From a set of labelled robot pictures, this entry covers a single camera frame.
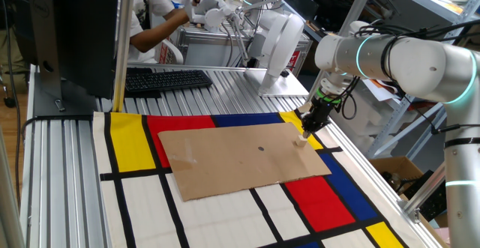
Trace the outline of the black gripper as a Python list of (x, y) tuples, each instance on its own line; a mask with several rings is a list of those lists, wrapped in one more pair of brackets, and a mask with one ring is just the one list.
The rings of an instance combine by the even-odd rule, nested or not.
[(307, 139), (309, 137), (308, 129), (319, 129), (311, 132), (318, 133), (329, 123), (328, 116), (332, 111), (332, 103), (324, 100), (312, 100), (303, 105), (302, 109), (304, 110), (301, 115), (302, 137)]

